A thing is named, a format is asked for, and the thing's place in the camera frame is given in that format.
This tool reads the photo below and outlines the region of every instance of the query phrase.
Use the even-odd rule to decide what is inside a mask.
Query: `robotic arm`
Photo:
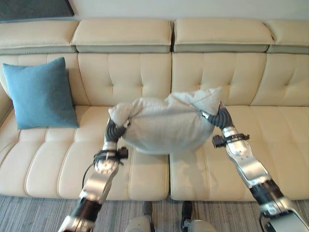
[[[309,226],[295,205],[283,195],[262,163],[253,156],[246,142],[249,136],[238,133],[227,109],[221,104],[216,116],[206,112],[202,112],[202,115],[221,129],[223,136],[214,136],[212,143],[215,148],[226,147],[228,157],[259,203],[261,229],[264,231],[261,219],[266,217],[269,219],[265,225],[267,232],[309,232]]]
[[[98,213],[111,189],[112,179],[118,172],[119,164],[122,164],[120,160],[128,158],[125,147],[117,149],[117,142],[125,132],[125,126],[116,127],[114,122],[109,120],[104,146],[94,156],[95,171],[83,186],[76,207],[65,218],[58,232],[93,231]]]

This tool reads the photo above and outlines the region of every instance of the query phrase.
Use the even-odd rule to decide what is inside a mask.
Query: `blue throw pillow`
[[[17,127],[78,127],[63,57],[38,66],[3,64]]]

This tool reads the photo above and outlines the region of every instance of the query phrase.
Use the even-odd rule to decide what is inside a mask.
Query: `floor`
[[[309,200],[296,201],[309,220]],[[75,200],[0,196],[0,232],[57,231],[75,206]],[[257,203],[194,202],[193,217],[207,220],[219,232],[260,232]],[[166,199],[153,204],[156,232],[179,232],[182,202]],[[130,219],[142,215],[142,203],[107,201],[94,232],[124,232]]]

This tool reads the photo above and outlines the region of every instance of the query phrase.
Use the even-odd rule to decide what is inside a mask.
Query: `sofa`
[[[0,24],[0,194],[75,199],[104,143],[110,107],[222,86],[222,101],[237,129],[250,134],[254,155],[284,194],[307,199],[308,30],[306,21],[238,18]],[[58,57],[65,58],[79,128],[18,130],[2,64]],[[210,138],[196,150],[157,156],[127,147],[107,200],[253,200]]]

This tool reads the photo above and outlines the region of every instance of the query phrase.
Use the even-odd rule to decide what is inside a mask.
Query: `wall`
[[[309,19],[309,0],[69,0],[76,19],[88,17],[253,17]]]

